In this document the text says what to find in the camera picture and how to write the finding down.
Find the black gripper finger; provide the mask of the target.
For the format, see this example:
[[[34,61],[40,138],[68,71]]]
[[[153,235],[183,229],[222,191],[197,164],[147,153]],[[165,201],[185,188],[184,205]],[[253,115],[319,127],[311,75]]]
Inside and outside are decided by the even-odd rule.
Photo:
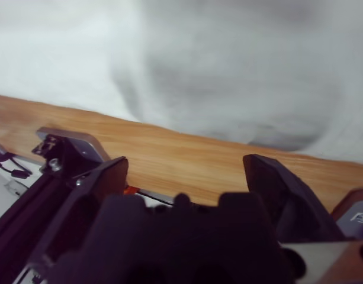
[[[119,157],[99,165],[71,191],[47,227],[31,260],[58,260],[79,249],[104,199],[122,195],[129,162]]]
[[[282,243],[345,241],[315,193],[279,161],[243,156],[249,192],[259,195]]]

